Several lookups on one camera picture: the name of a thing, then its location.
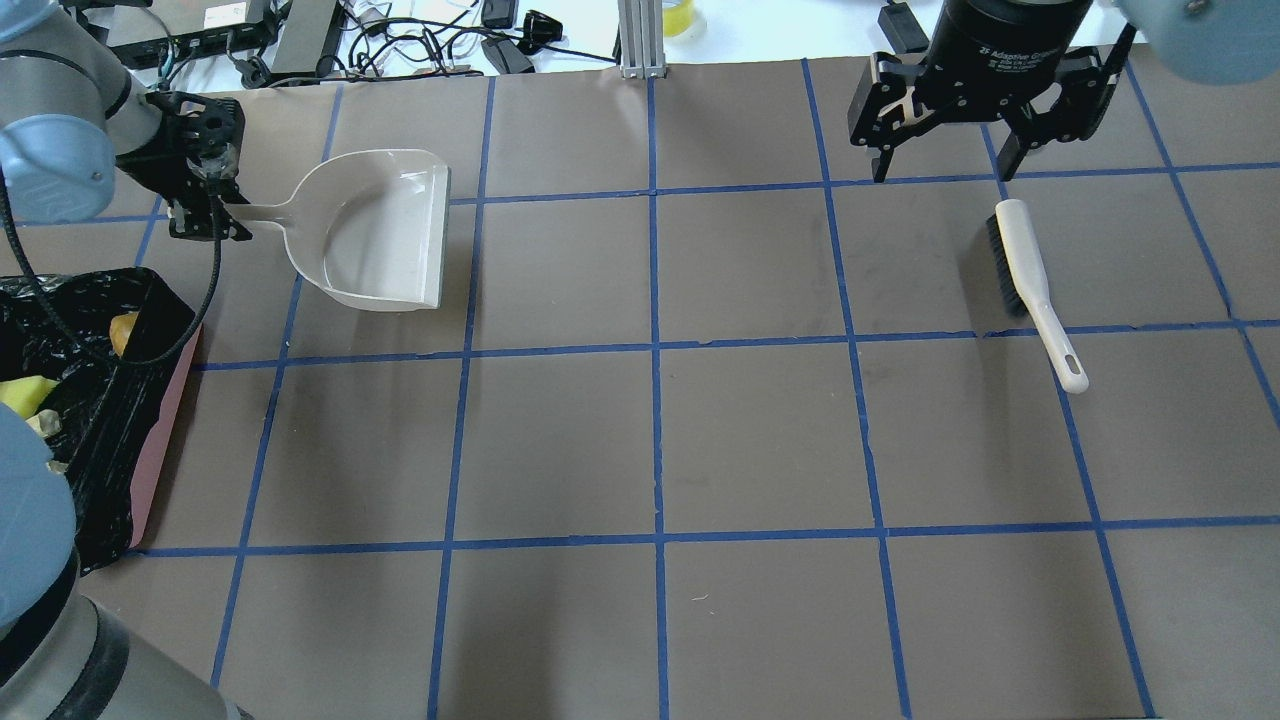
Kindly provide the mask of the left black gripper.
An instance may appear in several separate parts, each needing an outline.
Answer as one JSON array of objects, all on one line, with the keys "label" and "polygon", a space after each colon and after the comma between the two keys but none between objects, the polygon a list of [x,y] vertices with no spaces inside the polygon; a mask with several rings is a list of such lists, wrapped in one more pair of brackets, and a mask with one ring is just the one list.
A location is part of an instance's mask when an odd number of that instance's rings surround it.
[{"label": "left black gripper", "polygon": [[142,102],[157,111],[157,128],[138,149],[120,155],[120,169],[168,204],[169,236],[252,240],[225,209],[248,202],[237,181],[246,126],[241,104],[177,91],[146,92]]}]

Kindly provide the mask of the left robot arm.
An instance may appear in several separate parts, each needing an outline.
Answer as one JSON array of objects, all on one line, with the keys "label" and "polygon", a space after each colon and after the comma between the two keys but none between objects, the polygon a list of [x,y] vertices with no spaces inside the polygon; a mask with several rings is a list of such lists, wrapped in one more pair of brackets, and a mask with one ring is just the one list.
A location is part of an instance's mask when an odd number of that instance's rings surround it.
[{"label": "left robot arm", "polygon": [[[3,209],[77,222],[114,195],[116,127],[161,127],[133,76],[55,1],[3,4]],[[51,454],[3,411],[3,716],[242,719],[233,701],[77,587],[72,495]]]}]

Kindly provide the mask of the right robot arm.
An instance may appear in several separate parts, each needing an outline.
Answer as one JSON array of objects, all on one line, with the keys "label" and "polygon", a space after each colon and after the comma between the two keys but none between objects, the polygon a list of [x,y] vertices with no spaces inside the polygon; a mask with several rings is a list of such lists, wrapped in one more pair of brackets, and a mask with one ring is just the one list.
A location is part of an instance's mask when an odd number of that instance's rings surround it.
[{"label": "right robot arm", "polygon": [[998,176],[1011,181],[1043,146],[1098,129],[1138,36],[1183,79],[1244,85],[1277,69],[1275,1],[1120,1],[1110,53],[1074,46],[1088,1],[946,1],[922,58],[868,60],[847,110],[847,140],[873,151],[874,182],[893,154],[938,126],[1002,122]]}]

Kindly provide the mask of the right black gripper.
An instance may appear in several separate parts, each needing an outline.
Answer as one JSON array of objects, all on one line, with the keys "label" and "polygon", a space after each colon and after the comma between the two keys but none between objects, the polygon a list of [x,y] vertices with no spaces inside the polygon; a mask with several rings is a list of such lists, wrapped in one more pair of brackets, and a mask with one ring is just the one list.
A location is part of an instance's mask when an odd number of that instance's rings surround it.
[{"label": "right black gripper", "polygon": [[1050,142],[1094,136],[1138,31],[1125,24],[1107,55],[1075,45],[1088,1],[946,1],[925,53],[874,53],[847,111],[847,140],[874,149],[884,183],[896,149],[937,126],[1002,122],[997,174],[1015,178]]}]

